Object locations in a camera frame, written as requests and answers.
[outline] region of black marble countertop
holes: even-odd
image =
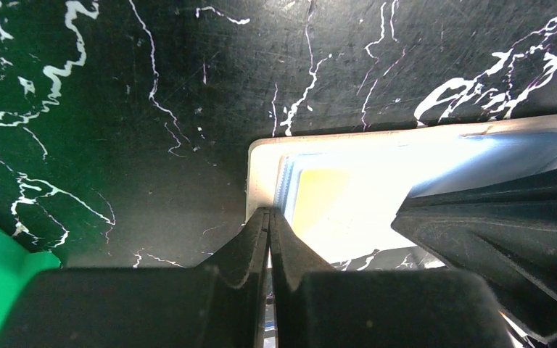
[[[557,1],[1,0],[0,228],[188,267],[240,229],[255,139],[553,113]]]

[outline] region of black marble surface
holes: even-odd
[[[0,1],[0,228],[188,267],[244,222],[255,139],[550,113],[557,1]]]

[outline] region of black plastic part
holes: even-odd
[[[0,347],[261,347],[268,213],[192,269],[53,270],[15,303]]]
[[[392,227],[483,276],[511,320],[557,347],[557,170],[407,199]]]
[[[261,348],[269,247],[281,348],[511,347],[476,275],[339,272],[270,209],[192,269],[40,274],[10,312],[0,347]]]

